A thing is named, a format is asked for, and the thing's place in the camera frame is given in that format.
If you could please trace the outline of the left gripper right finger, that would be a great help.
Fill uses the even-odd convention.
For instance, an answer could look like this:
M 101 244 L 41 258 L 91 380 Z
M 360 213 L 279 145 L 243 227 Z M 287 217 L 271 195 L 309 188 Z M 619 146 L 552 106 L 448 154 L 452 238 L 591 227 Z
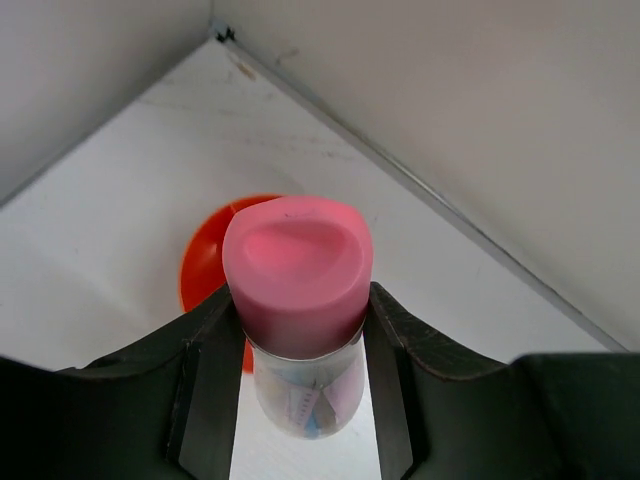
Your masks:
M 504 364 L 410 314 L 381 285 L 364 323 L 385 479 L 635 479 L 639 357 Z

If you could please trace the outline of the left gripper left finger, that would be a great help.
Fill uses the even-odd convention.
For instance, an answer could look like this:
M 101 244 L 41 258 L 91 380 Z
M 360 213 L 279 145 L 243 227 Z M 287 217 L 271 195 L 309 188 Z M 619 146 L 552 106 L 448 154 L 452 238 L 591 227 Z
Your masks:
M 5 479 L 226 479 L 244 334 L 227 287 L 84 368 L 1 362 Z

